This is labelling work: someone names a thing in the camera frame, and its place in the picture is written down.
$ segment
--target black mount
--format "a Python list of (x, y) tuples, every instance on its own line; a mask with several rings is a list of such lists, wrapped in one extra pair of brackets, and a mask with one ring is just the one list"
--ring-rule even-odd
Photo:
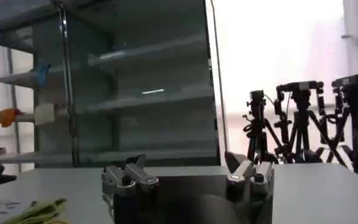
[(252, 91), (250, 93), (251, 102), (247, 102), (247, 106), (251, 106), (250, 115), (253, 116), (252, 120), (246, 118), (251, 124), (244, 127), (244, 132), (250, 139), (248, 146), (248, 159), (255, 164), (263, 161), (270, 163), (278, 163), (275, 155), (272, 155), (267, 150), (267, 134), (263, 131), (267, 128), (272, 135), (273, 139), (278, 146), (282, 146), (275, 132), (272, 130), (270, 122), (264, 118), (265, 99), (263, 90)]
[[(292, 163), (293, 160), (296, 163), (320, 163), (322, 162), (320, 156), (323, 152), (323, 148), (318, 149), (316, 152), (310, 150), (310, 143), (309, 143), (309, 134), (308, 134), (308, 125), (309, 125), (309, 118), (311, 118), (320, 131), (323, 140), (326, 144), (329, 145), (330, 150), (333, 152), (334, 156), (339, 160), (340, 164), (345, 165), (341, 156), (337, 153), (336, 147), (331, 140), (328, 138), (325, 132), (322, 131), (320, 122), (317, 120), (313, 111), (308, 110), (310, 104), (310, 96), (311, 90), (316, 90), (317, 93), (317, 102), (319, 107), (324, 107), (324, 100), (323, 100), (323, 82), (293, 82), (288, 83), (285, 85), (280, 85), (276, 87), (276, 91), (278, 93), (278, 100), (282, 97), (283, 92), (291, 92), (291, 99), (294, 100), (295, 104), (297, 105), (298, 111), (294, 112), (294, 122), (292, 127), (292, 132), (290, 139), (286, 143), (284, 140), (285, 146), (281, 148), (281, 153), (283, 153), (286, 161), (288, 163)], [(279, 105), (275, 105), (275, 113), (279, 111)], [(286, 131), (288, 122), (287, 118), (282, 117), (281, 119), (283, 124), (284, 134), (288, 135)], [(297, 138), (296, 141), (296, 149), (295, 153), (292, 152), (294, 140)]]
[[(342, 148), (351, 160), (355, 173), (358, 174), (358, 74), (337, 79), (332, 82), (332, 87), (336, 93), (336, 110), (338, 110), (336, 115), (337, 132), (333, 141), (338, 144), (343, 140), (343, 129), (348, 116), (351, 115), (353, 149), (346, 145), (343, 145)], [(348, 107), (344, 107), (342, 110), (343, 102)]]

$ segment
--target glass display cabinet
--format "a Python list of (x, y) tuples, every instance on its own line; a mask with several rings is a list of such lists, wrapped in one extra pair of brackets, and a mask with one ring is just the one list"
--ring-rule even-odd
[(146, 154), (149, 166), (219, 165), (206, 14), (203, 0), (0, 0), (0, 45), (34, 57), (0, 82), (32, 88), (36, 107), (16, 118), (35, 123), (35, 151), (0, 161), (103, 166)]

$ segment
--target blue object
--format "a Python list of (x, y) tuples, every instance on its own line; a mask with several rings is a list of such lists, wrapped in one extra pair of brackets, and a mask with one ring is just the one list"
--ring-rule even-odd
[(48, 73), (49, 68), (51, 68), (50, 64), (45, 64), (38, 67), (37, 83), (39, 87), (44, 86), (46, 80), (46, 74)]

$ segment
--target cabinet shelf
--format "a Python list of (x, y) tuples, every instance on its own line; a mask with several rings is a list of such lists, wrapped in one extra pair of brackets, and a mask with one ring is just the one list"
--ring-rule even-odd
[(15, 119), (15, 122), (34, 122), (34, 114), (22, 114), (18, 115)]
[(211, 149), (170, 149), (170, 150), (135, 150), (125, 152), (104, 152), (97, 155), (94, 162), (124, 161), (129, 157), (145, 154), (148, 160), (210, 158), (217, 155)]
[(121, 108), (138, 107), (144, 105), (152, 105), (159, 103), (178, 102), (184, 100), (202, 99), (214, 96), (214, 90), (212, 88), (179, 91), (177, 93), (156, 93), (154, 96), (140, 96), (128, 99), (113, 99), (106, 102), (93, 104), (87, 106), (82, 111), (77, 113), (93, 113), (93, 112), (106, 112)]
[[(62, 66), (56, 66), (49, 68), (48, 73), (46, 74), (46, 79), (48, 82), (51, 82), (56, 75), (60, 75), (63, 72)], [(0, 83), (22, 86), (27, 88), (37, 88), (37, 71), (24, 72), (19, 74), (14, 74), (10, 76), (0, 77)]]
[[(215, 157), (217, 151), (211, 149), (170, 149), (170, 150), (135, 150), (124, 152), (102, 152), (102, 153), (81, 153), (82, 161), (93, 163), (104, 163), (112, 161), (124, 161), (125, 159), (145, 154), (148, 159), (186, 159), (186, 158), (210, 158)], [(8, 153), (0, 156), (2, 164), (72, 164), (72, 156), (70, 153)]]
[[(196, 52), (205, 51), (205, 35), (192, 35), (185, 38), (168, 41), (165, 43), (143, 46), (137, 49), (110, 52), (97, 58), (90, 58), (88, 66), (98, 67), (107, 73), (112, 73), (114, 68), (138, 63), (150, 63), (151, 61), (160, 62), (164, 59), (178, 58), (181, 55), (192, 55)], [(80, 66), (73, 63), (72, 69)], [(47, 82), (62, 82), (63, 66), (51, 67), (46, 74)], [(24, 72), (10, 76), (0, 77), (0, 83), (28, 88), (37, 88), (37, 71)]]
[[(80, 155), (82, 161), (91, 161), (96, 157), (92, 153), (83, 153)], [(37, 164), (72, 164), (71, 153), (8, 153), (0, 156), (2, 164), (21, 164), (21, 163), (37, 163)]]
[[(104, 113), (117, 109), (153, 105), (159, 103), (178, 102), (185, 100), (203, 99), (214, 97), (214, 90), (210, 88), (201, 88), (197, 90), (179, 91), (172, 94), (157, 93), (154, 96), (140, 96), (127, 99), (113, 99), (102, 103), (94, 103), (85, 107), (81, 106), (76, 110), (77, 114)], [(66, 116), (67, 111), (62, 108), (56, 112), (59, 117)], [(15, 122), (34, 122), (34, 114), (23, 114), (16, 117)]]
[(98, 66), (106, 72), (121, 66), (134, 66), (135, 64), (148, 64), (151, 61), (159, 63), (161, 60), (178, 59), (181, 56), (190, 56), (206, 50), (205, 34), (191, 35), (159, 44), (151, 44), (136, 49), (114, 51), (103, 54), (97, 58), (90, 58), (90, 66)]

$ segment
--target orange object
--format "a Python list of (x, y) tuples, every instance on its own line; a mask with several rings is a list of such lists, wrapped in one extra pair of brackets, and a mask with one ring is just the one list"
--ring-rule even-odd
[(16, 116), (22, 114), (19, 109), (8, 108), (0, 111), (0, 124), (6, 128), (15, 122)]

